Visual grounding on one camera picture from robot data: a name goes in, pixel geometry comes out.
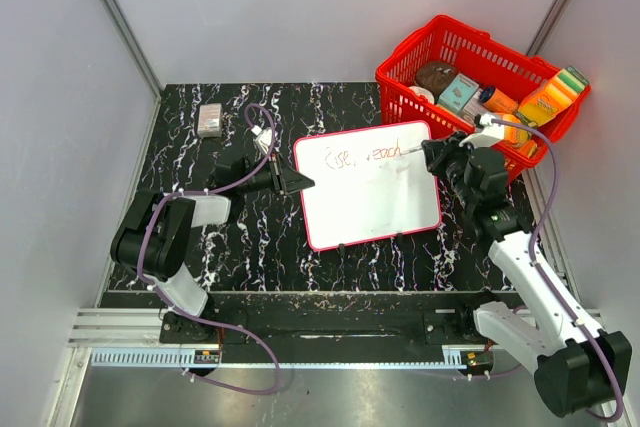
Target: red handwriting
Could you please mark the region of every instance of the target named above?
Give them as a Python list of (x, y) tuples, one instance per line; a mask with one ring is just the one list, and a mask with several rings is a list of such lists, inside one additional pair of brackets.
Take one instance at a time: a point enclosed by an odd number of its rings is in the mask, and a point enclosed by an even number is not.
[[(400, 141), (396, 139), (395, 147), (387, 147), (381, 149), (373, 149), (369, 152), (365, 158), (367, 162), (372, 160), (382, 160), (400, 155)], [(341, 150), (337, 153), (333, 151), (331, 147), (325, 149), (324, 162), (327, 167), (333, 170), (342, 169), (344, 167), (355, 167), (357, 162), (353, 158), (349, 158), (348, 150)]]

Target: cable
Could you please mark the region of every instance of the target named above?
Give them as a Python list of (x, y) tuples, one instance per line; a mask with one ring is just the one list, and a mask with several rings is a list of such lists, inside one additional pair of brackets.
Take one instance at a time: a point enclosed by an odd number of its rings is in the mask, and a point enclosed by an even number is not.
[[(539, 132), (538, 130), (531, 128), (527, 125), (518, 124), (515, 122), (507, 122), (506, 120), (496, 119), (496, 118), (492, 118), (491, 122), (495, 124), (507, 125), (509, 127), (515, 127), (516, 129), (526, 130), (527, 132), (542, 139), (544, 143), (547, 144), (547, 146), (549, 147), (549, 152), (551, 153), (551, 160), (553, 162), (553, 185), (551, 187), (551, 193), (549, 194), (549, 199), (547, 200), (547, 205), (545, 206), (544, 211), (542, 212), (542, 215), (538, 220), (538, 224), (533, 229), (533, 233), (531, 234), (531, 238), (529, 239), (529, 256), (531, 257), (531, 262), (533, 262), (536, 268), (536, 271), (540, 274), (540, 277), (542, 277), (542, 280), (544, 281), (544, 283), (547, 284), (547, 287), (549, 287), (549, 290), (553, 293), (554, 297), (558, 300), (558, 302), (560, 302), (560, 304), (562, 305), (564, 310), (567, 312), (571, 320), (573, 322), (576, 322), (577, 320), (579, 320), (580, 317), (578, 316), (578, 314), (576, 314), (573, 308), (565, 300), (565, 298), (562, 296), (560, 291), (553, 284), (549, 276), (547, 276), (546, 272), (542, 268), (542, 265), (540, 265), (540, 262), (538, 262), (538, 260), (536, 259), (536, 252), (535, 252), (536, 239), (540, 234), (540, 229), (542, 229), (542, 225), (545, 223), (545, 221), (549, 217), (549, 211), (551, 210), (551, 205), (553, 204), (553, 201), (556, 198), (556, 193), (558, 190), (560, 173), (558, 172), (558, 163), (557, 163), (556, 153), (555, 153), (553, 144), (542, 132)], [(609, 364), (607, 357), (602, 351), (602, 348), (600, 347), (600, 345), (598, 345), (598, 342), (596, 342), (596, 340), (593, 338), (593, 336), (591, 335), (591, 332), (589, 332), (589, 329), (587, 329), (580, 322), (577, 322), (576, 325), (578, 326), (580, 331), (584, 334), (584, 336), (587, 338), (587, 340), (589, 341), (589, 344), (591, 344), (591, 346), (593, 347), (593, 350), (598, 356), (598, 359), (600, 360), (600, 362), (602, 362), (602, 366), (604, 367), (604, 370), (607, 374), (609, 383), (611, 384), (611, 387), (613, 389), (613, 393), (615, 396), (615, 400), (616, 400), (616, 410), (610, 417), (604, 417), (602, 415), (598, 415), (595, 412), (592, 412), (591, 410), (587, 410), (587, 413), (602, 422), (616, 422), (622, 417), (625, 410), (624, 401), (622, 398), (622, 390), (620, 389), (620, 384), (618, 383), (618, 379), (616, 378), (616, 375), (613, 372), (613, 368), (611, 367), (611, 364)]]
[[(249, 120), (249, 109), (251, 108), (256, 108), (258, 110), (260, 110), (260, 112), (266, 117), (267, 122), (269, 123), (269, 126), (271, 127), (272, 132), (275, 132), (276, 130), (276, 126), (275, 123), (273, 121), (273, 118), (271, 117), (271, 114), (269, 114), (269, 111), (267, 109), (265, 109), (263, 106), (258, 105), (258, 104), (249, 104), (245, 107), (244, 109), (244, 116), (245, 116), (245, 120), (247, 120), (247, 123), (249, 123), (250, 127), (254, 127), (253, 122), (251, 122)], [(277, 392), (282, 384), (282, 379), (281, 379), (281, 372), (280, 372), (280, 364), (278, 362), (278, 359), (276, 358), (276, 355), (273, 353), (273, 351), (269, 348), (269, 346), (260, 338), (258, 337), (256, 334), (254, 334), (253, 332), (238, 326), (238, 325), (232, 325), (232, 324), (225, 324), (223, 322), (215, 322), (213, 320), (207, 320), (207, 319), (202, 319), (200, 317), (197, 317), (195, 315), (191, 315), (188, 312), (185, 312), (184, 310), (182, 310), (180, 307), (177, 307), (168, 297), (167, 295), (162, 291), (162, 289), (156, 285), (153, 280), (151, 280), (149, 277), (147, 277), (146, 275), (144, 275), (143, 273), (143, 264), (144, 264), (144, 257), (147, 251), (147, 247), (149, 246), (149, 240), (151, 239), (151, 234), (153, 233), (153, 229), (155, 228), (156, 224), (158, 223), (158, 218), (160, 217), (160, 213), (162, 212), (162, 209), (164, 208), (164, 206), (171, 201), (172, 199), (175, 199), (176, 197), (182, 197), (182, 196), (191, 196), (191, 197), (195, 197), (195, 196), (207, 196), (210, 194), (219, 194), (221, 192), (225, 192), (227, 190), (233, 189), (234, 187), (237, 187), (238, 185), (246, 182), (247, 180), (249, 180), (251, 177), (253, 177), (255, 174), (257, 174), (260, 169), (262, 169), (262, 167), (264, 167), (264, 165), (267, 163), (267, 161), (269, 160), (269, 156), (271, 155), (271, 153), (273, 152), (273, 148), (275, 146), (275, 141), (276, 141), (276, 136), (273, 135), (271, 138), (271, 144), (269, 145), (269, 149), (267, 150), (267, 154), (262, 158), (262, 160), (260, 160), (260, 162), (258, 163), (258, 165), (256, 166), (255, 169), (253, 169), (251, 172), (249, 172), (247, 175), (245, 175), (242, 179), (233, 182), (229, 185), (225, 185), (224, 187), (219, 187), (217, 189), (213, 189), (211, 191), (179, 191), (179, 192), (172, 192), (171, 194), (166, 195), (162, 200), (160, 200), (160, 202), (158, 202), (158, 205), (155, 209), (155, 211), (153, 212), (153, 215), (151, 216), (151, 220), (149, 221), (149, 225), (147, 226), (147, 230), (144, 234), (144, 237), (142, 239), (142, 245), (140, 247), (140, 255), (138, 256), (138, 264), (136, 266), (136, 274), (138, 276), (138, 278), (140, 280), (142, 280), (144, 283), (146, 284), (150, 284), (152, 286), (154, 286), (154, 290), (155, 292), (158, 294), (158, 296), (169, 306), (170, 310), (173, 310), (174, 312), (176, 312), (177, 314), (186, 317), (189, 320), (193, 320), (194, 322), (199, 322), (201, 324), (205, 324), (205, 325), (210, 325), (212, 327), (216, 327), (216, 328), (222, 328), (222, 329), (229, 329), (229, 330), (235, 330), (236, 332), (240, 332), (243, 335), (246, 335), (247, 337), (252, 338), (253, 340), (256, 341), (256, 343), (258, 345), (260, 345), (265, 352), (269, 355), (269, 357), (271, 358), (271, 361), (273, 362), (273, 365), (275, 367), (275, 381), (272, 387), (268, 388), (268, 389), (264, 389), (264, 390), (252, 390), (252, 389), (245, 389), (243, 387), (237, 387), (235, 385), (231, 385), (231, 384), (225, 384), (224, 382), (218, 382), (217, 380), (213, 380), (213, 379), (208, 379), (206, 377), (201, 377), (199, 375), (195, 375), (193, 373), (190, 373), (190, 377), (191, 380), (195, 380), (198, 379), (202, 382), (206, 382), (207, 384), (211, 384), (211, 385), (215, 385), (217, 387), (223, 387), (225, 389), (229, 389), (229, 390), (234, 390), (236, 392), (240, 392), (243, 394), (253, 394), (253, 395), (269, 395), (269, 394), (273, 394), (275, 392)]]

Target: marble tabletop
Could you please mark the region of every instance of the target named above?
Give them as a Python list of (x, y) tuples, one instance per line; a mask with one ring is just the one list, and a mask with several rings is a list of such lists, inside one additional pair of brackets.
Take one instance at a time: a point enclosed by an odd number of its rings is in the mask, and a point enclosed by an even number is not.
[[(294, 165), (292, 147), (304, 136), (380, 123), (375, 83), (191, 84), (165, 89), (138, 187), (163, 192), (200, 190), (216, 162), (244, 155), (257, 160), (244, 106), (267, 107), (277, 126), (277, 148)], [(196, 135), (198, 107), (221, 103), (223, 136)], [(439, 182), (439, 228), (347, 247), (312, 251), (307, 244), (300, 195), (249, 194), (237, 222), (194, 229), (186, 264), (210, 291), (476, 291), (509, 290), (502, 272), (462, 226), (460, 204)], [(533, 215), (521, 179), (510, 185), (514, 205)], [(110, 291), (143, 285), (115, 266)]]

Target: gray eraser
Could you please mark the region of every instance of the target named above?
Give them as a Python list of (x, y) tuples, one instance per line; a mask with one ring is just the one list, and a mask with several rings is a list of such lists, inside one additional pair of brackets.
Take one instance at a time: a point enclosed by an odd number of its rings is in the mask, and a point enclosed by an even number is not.
[(200, 106), (200, 113), (198, 114), (198, 136), (222, 136), (222, 104)]

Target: teal box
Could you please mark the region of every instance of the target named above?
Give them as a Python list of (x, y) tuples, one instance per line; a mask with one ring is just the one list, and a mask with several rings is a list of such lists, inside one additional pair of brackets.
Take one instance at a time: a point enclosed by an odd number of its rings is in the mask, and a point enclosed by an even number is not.
[(478, 90), (479, 85), (463, 74), (456, 75), (453, 82), (438, 98), (438, 104), (458, 115), (467, 102)]

